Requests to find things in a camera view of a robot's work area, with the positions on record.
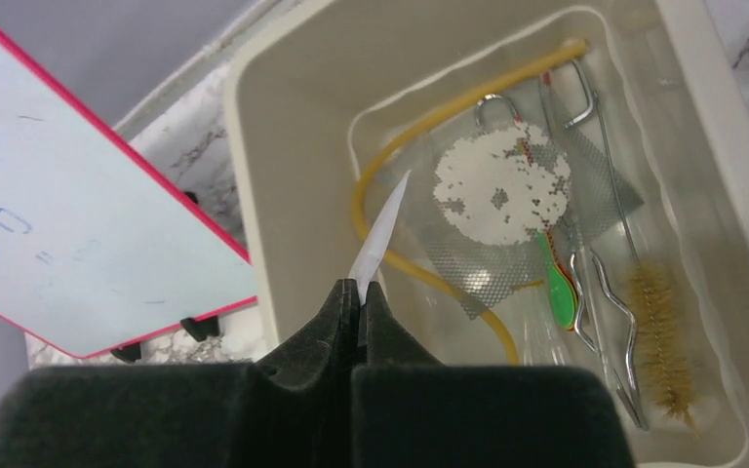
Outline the small clear zip bag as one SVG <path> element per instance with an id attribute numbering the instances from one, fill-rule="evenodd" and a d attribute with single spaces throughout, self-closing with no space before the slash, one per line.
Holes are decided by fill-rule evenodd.
<path id="1" fill-rule="evenodd" d="M 368 288 L 388 249 L 411 170 L 406 171 L 383 204 L 348 274 L 354 280 L 360 305 L 367 302 Z"/>

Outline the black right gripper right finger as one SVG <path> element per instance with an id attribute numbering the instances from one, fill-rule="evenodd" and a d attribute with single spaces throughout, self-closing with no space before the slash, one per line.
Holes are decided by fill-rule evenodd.
<path id="1" fill-rule="evenodd" d="M 448 367 L 369 286 L 368 361 L 351 375 L 355 467 L 630 467 L 611 396 L 567 366 Z"/>

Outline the yellow rubber tubing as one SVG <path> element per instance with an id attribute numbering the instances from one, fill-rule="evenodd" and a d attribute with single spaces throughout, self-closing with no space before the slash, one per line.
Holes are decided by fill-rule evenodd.
<path id="1" fill-rule="evenodd" d="M 436 106 L 361 171 L 353 226 L 389 239 L 386 291 L 443 361 L 572 359 L 574 177 L 542 102 L 551 71 L 587 49 L 570 42 Z"/>

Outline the bundle of clear pipettes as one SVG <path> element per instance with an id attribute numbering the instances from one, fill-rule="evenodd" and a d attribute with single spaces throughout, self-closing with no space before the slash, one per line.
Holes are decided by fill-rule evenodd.
<path id="1" fill-rule="evenodd" d="M 566 366 L 571 354 L 558 328 L 544 287 L 516 291 L 516 316 L 520 355 L 526 366 Z"/>

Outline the metal crucible tongs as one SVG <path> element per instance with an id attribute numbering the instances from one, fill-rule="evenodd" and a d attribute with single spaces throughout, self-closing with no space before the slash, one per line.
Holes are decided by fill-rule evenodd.
<path id="1" fill-rule="evenodd" d="M 605 241 L 623 237 L 624 252 L 630 252 L 613 199 L 607 157 L 604 154 L 596 108 L 595 91 L 580 60 L 570 62 L 586 100 L 583 111 L 570 115 L 550 86 L 553 137 L 567 153 L 572 169 L 570 209 L 557 232 L 567 238 L 569 256 L 562 264 L 572 275 L 579 295 L 574 333 L 595 353 L 615 394 L 633 424 L 642 431 L 650 428 L 643 409 L 640 380 L 635 365 L 637 321 L 611 285 L 606 260 L 600 251 Z M 632 185 L 616 172 L 618 187 L 629 213 L 642 205 Z"/>

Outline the bag of filter paper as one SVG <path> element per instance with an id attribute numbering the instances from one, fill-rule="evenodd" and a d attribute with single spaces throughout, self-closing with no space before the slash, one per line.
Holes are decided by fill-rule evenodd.
<path id="1" fill-rule="evenodd" d="M 376 170 L 391 187 L 411 170 L 401 208 L 412 239 L 403 256 L 463 292 L 471 317 L 497 306 L 517 289 L 544 279 L 534 230 L 554 219 L 564 197 L 543 118 L 515 117 L 494 104 L 483 117 L 463 112 L 402 144 Z M 559 259 L 569 255 L 564 234 L 552 234 Z"/>

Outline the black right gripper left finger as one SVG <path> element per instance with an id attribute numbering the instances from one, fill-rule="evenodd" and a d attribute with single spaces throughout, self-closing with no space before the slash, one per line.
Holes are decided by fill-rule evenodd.
<path id="1" fill-rule="evenodd" d="M 0 402 L 0 467 L 349 467 L 352 280 L 250 363 L 47 367 Z"/>

